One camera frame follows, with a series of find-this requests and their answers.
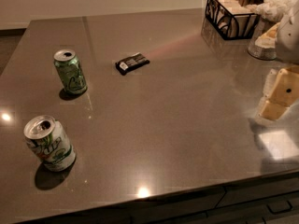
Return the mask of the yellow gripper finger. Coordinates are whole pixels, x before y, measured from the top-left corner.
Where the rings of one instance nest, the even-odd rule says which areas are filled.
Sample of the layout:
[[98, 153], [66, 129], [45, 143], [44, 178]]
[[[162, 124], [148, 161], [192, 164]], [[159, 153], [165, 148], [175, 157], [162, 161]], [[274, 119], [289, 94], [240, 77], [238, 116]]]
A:
[[282, 117], [299, 98], [299, 66], [271, 69], [266, 76], [258, 116], [268, 120]]

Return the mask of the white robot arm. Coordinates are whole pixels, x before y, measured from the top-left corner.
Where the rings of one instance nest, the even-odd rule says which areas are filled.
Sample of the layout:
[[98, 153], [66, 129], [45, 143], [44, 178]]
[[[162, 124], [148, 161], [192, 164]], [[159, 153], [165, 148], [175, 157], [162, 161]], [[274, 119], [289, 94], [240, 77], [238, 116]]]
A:
[[278, 25], [275, 50], [288, 66], [266, 77], [258, 116], [268, 120], [279, 119], [299, 98], [299, 2]]

